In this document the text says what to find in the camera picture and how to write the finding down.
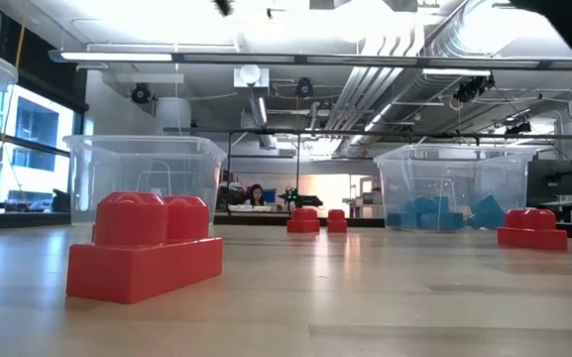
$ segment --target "woman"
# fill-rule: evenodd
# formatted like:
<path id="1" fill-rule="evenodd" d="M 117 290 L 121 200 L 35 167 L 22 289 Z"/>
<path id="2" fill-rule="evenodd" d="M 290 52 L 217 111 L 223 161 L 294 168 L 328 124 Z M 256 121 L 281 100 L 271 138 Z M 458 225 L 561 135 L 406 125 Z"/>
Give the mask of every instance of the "woman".
<path id="1" fill-rule="evenodd" d="M 253 186 L 250 187 L 250 194 L 251 194 L 251 197 L 250 197 L 250 199 L 246 200 L 245 204 L 251 204 L 253 206 L 265 205 L 264 204 L 264 189 L 260 185 L 253 184 Z"/>

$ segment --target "dark hair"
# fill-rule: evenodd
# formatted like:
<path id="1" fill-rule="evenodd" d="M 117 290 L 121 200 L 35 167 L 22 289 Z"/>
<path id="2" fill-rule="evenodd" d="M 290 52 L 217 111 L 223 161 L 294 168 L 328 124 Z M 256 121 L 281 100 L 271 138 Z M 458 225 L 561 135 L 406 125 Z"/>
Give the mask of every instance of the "dark hair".
<path id="1" fill-rule="evenodd" d="M 255 197 L 253 196 L 253 192 L 257 188 L 262 192 L 262 197 L 259 198 L 259 203 L 261 205 L 264 205 L 264 189 L 259 184 L 256 183 L 250 187 L 250 204 L 255 205 Z"/>

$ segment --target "red toy block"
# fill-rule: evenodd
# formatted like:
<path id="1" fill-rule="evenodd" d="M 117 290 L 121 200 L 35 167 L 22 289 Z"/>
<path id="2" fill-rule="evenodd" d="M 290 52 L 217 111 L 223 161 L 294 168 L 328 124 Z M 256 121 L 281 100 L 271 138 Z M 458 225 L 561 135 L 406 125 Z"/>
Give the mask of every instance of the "red toy block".
<path id="1" fill-rule="evenodd" d="M 223 244 L 208 239 L 208 217 L 197 197 L 110 193 L 98 205 L 94 244 L 69 248 L 67 294 L 134 303 L 220 275 Z"/>
<path id="2" fill-rule="evenodd" d="M 289 220 L 286 224 L 287 233 L 317 233 L 321 230 L 318 220 L 295 221 Z"/>
<path id="3" fill-rule="evenodd" d="M 330 209 L 327 220 L 345 220 L 345 212 L 342 209 Z"/>
<path id="4" fill-rule="evenodd" d="M 316 209 L 297 208 L 292 213 L 292 220 L 286 224 L 287 233 L 315 233 L 321 230 L 316 219 Z"/>
<path id="5" fill-rule="evenodd" d="M 327 233 L 347 233 L 347 221 L 327 220 Z"/>
<path id="6" fill-rule="evenodd" d="M 66 293 L 134 303 L 222 273 L 221 238 L 138 248 L 69 247 Z"/>
<path id="7" fill-rule="evenodd" d="M 511 210 L 506 227 L 497 230 L 500 245 L 544 250 L 567 250 L 567 232 L 556 230 L 554 213 L 546 209 Z"/>
<path id="8" fill-rule="evenodd" d="M 167 208 L 154 193 L 112 192 L 98 203 L 94 244 L 142 246 L 167 240 Z"/>
<path id="9" fill-rule="evenodd" d="M 191 242 L 208 237 L 208 206 L 199 197 L 165 197 L 169 209 L 169 242 Z"/>
<path id="10" fill-rule="evenodd" d="M 347 233 L 347 221 L 342 209 L 330 209 L 327 213 L 327 233 Z"/>

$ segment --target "computer monitor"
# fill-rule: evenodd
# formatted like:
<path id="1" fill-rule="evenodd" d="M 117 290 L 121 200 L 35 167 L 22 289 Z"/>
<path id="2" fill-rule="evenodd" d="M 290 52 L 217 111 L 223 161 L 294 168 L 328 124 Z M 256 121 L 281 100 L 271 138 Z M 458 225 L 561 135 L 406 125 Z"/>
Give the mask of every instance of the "computer monitor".
<path id="1" fill-rule="evenodd" d="M 572 162 L 533 160 L 527 164 L 527 200 L 572 195 Z"/>

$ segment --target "blue toy block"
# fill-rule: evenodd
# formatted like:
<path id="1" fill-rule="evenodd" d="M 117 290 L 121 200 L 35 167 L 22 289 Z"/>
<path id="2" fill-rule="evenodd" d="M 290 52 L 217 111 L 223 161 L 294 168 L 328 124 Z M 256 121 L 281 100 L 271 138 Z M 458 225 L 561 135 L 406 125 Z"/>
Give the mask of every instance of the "blue toy block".
<path id="1" fill-rule="evenodd" d="M 387 214 L 387 219 L 385 219 L 385 226 L 399 228 L 402 222 L 400 213 L 389 213 Z"/>
<path id="2" fill-rule="evenodd" d="M 462 213 L 428 213 L 420 217 L 420 227 L 440 232 L 455 232 L 464 228 Z"/>
<path id="3" fill-rule="evenodd" d="M 473 228 L 473 229 L 478 229 L 478 230 L 479 230 L 479 229 L 482 229 L 482 226 L 484 225 L 484 223 L 481 222 L 481 221 L 479 220 L 479 218 L 478 218 L 475 214 L 473 214 L 473 215 L 471 215 L 470 217 L 468 217 L 468 222 L 467 222 L 467 223 L 468 223 L 469 226 L 471 226 L 471 228 Z"/>
<path id="4" fill-rule="evenodd" d="M 413 201 L 405 203 L 402 211 L 418 214 L 433 213 L 437 212 L 437 203 L 431 198 L 418 197 Z"/>
<path id="5" fill-rule="evenodd" d="M 420 225 L 420 214 L 403 213 L 400 215 L 400 229 L 417 230 Z"/>
<path id="6" fill-rule="evenodd" d="M 496 230 L 504 226 L 504 211 L 491 194 L 482 198 L 471 207 L 471 210 L 473 211 L 473 216 L 471 216 L 473 218 L 473 224 L 471 224 L 471 226 L 474 228 L 479 226 Z"/>
<path id="7" fill-rule="evenodd" d="M 450 212 L 449 206 L 448 206 L 448 197 L 447 196 L 433 197 L 431 199 L 433 199 L 433 201 L 435 202 L 435 211 L 434 212 L 439 212 L 439 213 Z"/>

